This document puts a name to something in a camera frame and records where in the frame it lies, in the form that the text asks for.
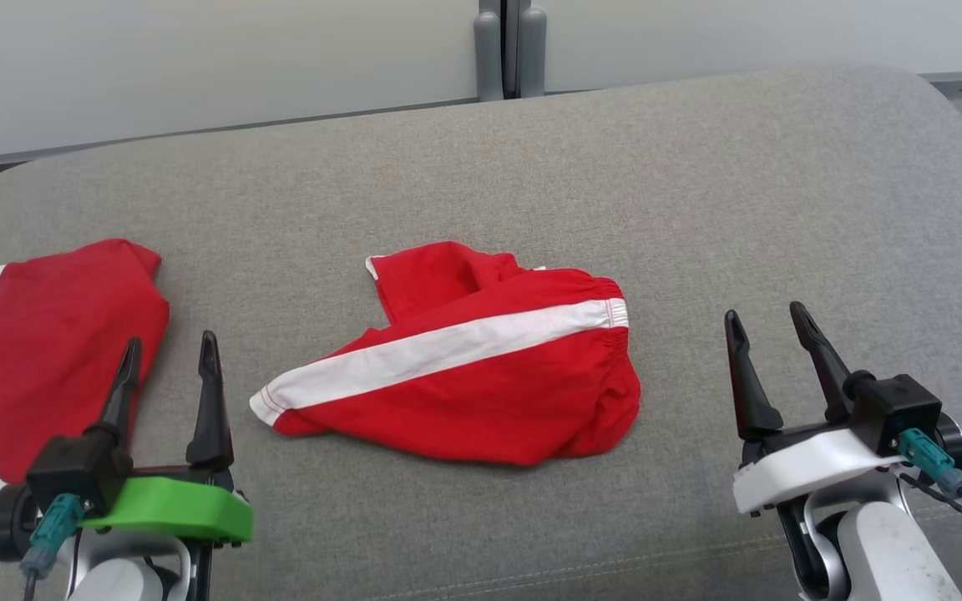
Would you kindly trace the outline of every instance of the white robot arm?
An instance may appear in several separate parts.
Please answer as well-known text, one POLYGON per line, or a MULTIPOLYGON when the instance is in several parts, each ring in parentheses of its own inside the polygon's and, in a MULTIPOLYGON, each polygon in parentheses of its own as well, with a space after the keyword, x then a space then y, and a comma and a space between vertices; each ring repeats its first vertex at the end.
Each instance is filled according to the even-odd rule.
POLYGON ((911 377, 878 381, 865 371, 848 373, 807 309, 792 303, 790 312, 822 384, 825 422, 782 429, 782 415, 748 358, 741 320, 729 311, 730 377, 744 441, 733 480, 737 510, 753 517, 776 511, 802 597, 810 601, 962 600, 904 501, 912 484, 939 497, 908 456, 932 464, 916 457, 921 447, 908 448, 908 441, 936 450, 947 468, 935 475, 962 496, 962 431, 911 377))

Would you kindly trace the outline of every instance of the red cloth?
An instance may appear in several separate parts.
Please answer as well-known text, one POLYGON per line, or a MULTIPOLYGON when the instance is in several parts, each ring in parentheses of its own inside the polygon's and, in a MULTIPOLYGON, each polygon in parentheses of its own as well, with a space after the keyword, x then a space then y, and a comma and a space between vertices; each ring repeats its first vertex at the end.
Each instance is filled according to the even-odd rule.
POLYGON ((150 278, 161 259, 128 240, 103 240, 0 267, 0 478, 24 472, 54 435, 99 418, 126 343, 142 339, 141 381, 169 303, 150 278))
POLYGON ((640 384, 614 281, 454 242, 375 256, 372 271, 391 325, 256 393, 279 433, 534 465, 608 452, 630 429, 640 384))

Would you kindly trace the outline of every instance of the gray couch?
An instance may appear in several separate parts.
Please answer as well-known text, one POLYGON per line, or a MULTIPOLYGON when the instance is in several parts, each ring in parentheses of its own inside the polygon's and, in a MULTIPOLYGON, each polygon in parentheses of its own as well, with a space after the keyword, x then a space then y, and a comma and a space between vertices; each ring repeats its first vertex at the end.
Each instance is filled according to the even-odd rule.
MULTIPOLYGON (((742 73, 131 142, 0 174, 0 263, 110 236, 163 256, 172 304, 138 464, 183 459, 200 335, 220 338, 257 522, 253 544, 216 556, 214 598, 797 597, 772 513, 733 505, 729 308, 788 425, 823 408, 790 300, 851 368, 913 374, 962 425, 962 119, 911 73, 742 73), (367 255, 446 239, 622 285, 644 398, 618 448, 514 469, 255 419, 247 399, 272 377, 384 323, 367 255)), ((912 499, 962 588, 962 518, 912 499)), ((15 570, 0 566, 0 598, 19 596, 15 570)))

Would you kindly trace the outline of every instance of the robotic arm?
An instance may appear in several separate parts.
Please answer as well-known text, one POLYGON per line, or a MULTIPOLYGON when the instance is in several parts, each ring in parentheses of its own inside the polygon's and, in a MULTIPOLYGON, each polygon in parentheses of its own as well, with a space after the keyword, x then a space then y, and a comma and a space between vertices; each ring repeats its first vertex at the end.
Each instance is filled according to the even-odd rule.
POLYGON ((229 472, 217 338, 203 334, 199 415, 179 467, 134 468, 127 452, 140 352, 131 340, 98 422, 81 437, 48 441, 26 483, 0 491, 0 562, 22 563, 26 598, 57 555, 70 601, 206 601, 215 548, 251 540, 251 505, 229 472), (156 566, 161 556, 176 570, 156 566))
POLYGON ((962 498, 959 426, 911 376, 880 381, 866 371, 848 373, 804 305, 792 303, 790 313, 816 367, 825 422, 783 427, 748 357, 741 320, 727 312, 733 406, 744 441, 733 480, 737 510, 752 517, 776 511, 809 600, 962 598, 904 499, 905 486, 914 486, 962 512, 955 502, 962 498), (931 490, 935 479, 948 498, 931 490))

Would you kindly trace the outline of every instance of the gray cushion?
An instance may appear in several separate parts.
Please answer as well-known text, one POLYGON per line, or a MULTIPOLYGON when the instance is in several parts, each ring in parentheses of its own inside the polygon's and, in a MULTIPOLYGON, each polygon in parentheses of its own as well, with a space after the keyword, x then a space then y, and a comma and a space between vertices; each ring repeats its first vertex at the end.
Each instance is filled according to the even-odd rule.
MULTIPOLYGON (((183 460, 200 335, 220 338, 257 524, 255 543, 218 552, 215 598, 795 596, 775 518, 733 505, 729 308, 788 425, 823 408, 790 300, 853 369, 913 374, 962 425, 962 119, 909 73, 744 73, 140 141, 0 174, 0 263, 108 236, 160 252, 172 304, 138 464, 183 460), (367 255, 446 239, 622 285, 645 393, 614 452, 443 463, 291 440, 251 415, 272 377, 385 323, 367 255)), ((962 587, 962 518, 914 498, 962 587)), ((20 590, 13 569, 0 598, 20 590)))

